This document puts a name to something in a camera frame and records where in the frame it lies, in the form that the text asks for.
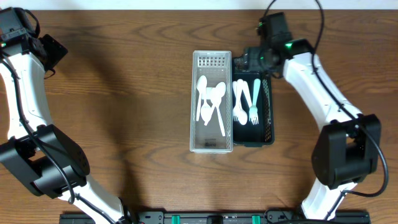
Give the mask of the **white plastic fork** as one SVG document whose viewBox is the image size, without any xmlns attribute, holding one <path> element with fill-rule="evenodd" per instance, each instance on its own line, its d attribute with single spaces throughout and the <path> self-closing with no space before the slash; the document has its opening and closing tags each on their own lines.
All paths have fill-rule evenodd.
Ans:
<svg viewBox="0 0 398 224">
<path fill-rule="evenodd" d="M 252 99 L 247 81 L 243 81 L 243 93 L 247 101 L 248 107 L 250 108 L 252 106 Z"/>
<path fill-rule="evenodd" d="M 235 95 L 235 105 L 233 108 L 233 119 L 234 121 L 239 121 L 239 114 L 240 114 L 240 107 L 239 107 L 239 90 L 238 90 L 238 84 L 237 81 L 233 82 L 233 91 Z"/>
</svg>

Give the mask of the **white plastic spoon crosswise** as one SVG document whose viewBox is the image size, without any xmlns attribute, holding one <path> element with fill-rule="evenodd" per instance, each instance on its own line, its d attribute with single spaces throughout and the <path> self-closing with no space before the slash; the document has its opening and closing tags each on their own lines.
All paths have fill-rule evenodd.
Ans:
<svg viewBox="0 0 398 224">
<path fill-rule="evenodd" d="M 219 84 L 217 84 L 217 86 L 212 88 L 212 90 L 210 92 L 210 100 L 212 103 L 211 113 L 213 113 L 214 108 L 216 108 L 217 113 L 218 113 L 218 121 L 219 121 L 221 128 L 224 127 L 224 124 L 223 124 L 223 120 L 222 120 L 222 116 L 221 116 L 221 112 L 220 112 L 220 104 L 222 102 L 222 97 L 224 96 L 225 92 L 226 92 L 225 82 L 219 82 Z"/>
</svg>

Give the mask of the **mint green plastic fork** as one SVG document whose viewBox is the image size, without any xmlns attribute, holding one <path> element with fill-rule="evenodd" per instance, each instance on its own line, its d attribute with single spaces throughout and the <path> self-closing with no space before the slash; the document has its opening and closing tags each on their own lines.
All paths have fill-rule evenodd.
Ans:
<svg viewBox="0 0 398 224">
<path fill-rule="evenodd" d="M 260 79 L 256 78 L 253 84 L 252 106 L 249 109 L 249 118 L 250 122 L 252 122 L 253 125 L 259 124 L 258 109 L 256 104 L 259 96 L 260 86 L 261 86 L 261 81 Z"/>
</svg>

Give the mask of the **short white plastic spoon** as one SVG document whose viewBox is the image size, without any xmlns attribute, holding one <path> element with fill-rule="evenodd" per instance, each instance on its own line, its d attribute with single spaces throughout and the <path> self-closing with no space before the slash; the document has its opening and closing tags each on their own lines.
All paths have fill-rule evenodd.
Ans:
<svg viewBox="0 0 398 224">
<path fill-rule="evenodd" d="M 239 119 L 239 123 L 241 125 L 245 125 L 248 121 L 247 113 L 242 109 L 242 106 L 241 106 L 241 95 L 243 93 L 243 83 L 244 83 L 244 81 L 242 79 L 239 79 L 237 81 L 238 119 Z"/>
</svg>

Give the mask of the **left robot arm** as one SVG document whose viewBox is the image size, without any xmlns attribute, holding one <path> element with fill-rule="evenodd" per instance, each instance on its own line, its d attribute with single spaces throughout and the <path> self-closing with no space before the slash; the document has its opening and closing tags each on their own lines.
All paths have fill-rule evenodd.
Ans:
<svg viewBox="0 0 398 224">
<path fill-rule="evenodd" d="M 123 201 L 91 176 L 83 149 L 53 123 L 44 81 L 67 52 L 40 33 L 31 11 L 1 11 L 1 76 L 9 108 L 1 164 L 33 195 L 66 201 L 95 223 L 136 223 Z"/>
</svg>

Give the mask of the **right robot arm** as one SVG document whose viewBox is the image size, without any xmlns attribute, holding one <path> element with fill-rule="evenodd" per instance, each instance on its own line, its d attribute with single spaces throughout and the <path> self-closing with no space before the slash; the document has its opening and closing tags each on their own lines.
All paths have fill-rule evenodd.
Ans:
<svg viewBox="0 0 398 224">
<path fill-rule="evenodd" d="M 319 130 L 312 152 L 315 182 L 300 205 L 305 220 L 331 221 L 348 194 L 377 197 L 354 188 L 386 159 L 380 149 L 381 123 L 376 115 L 364 115 L 333 83 L 317 55 L 317 46 L 307 39 L 294 39 L 282 12 L 264 14 L 259 20 L 258 47 L 248 47 L 234 60 L 234 72 L 263 78 L 282 78 L 289 83 L 311 112 Z"/>
</svg>

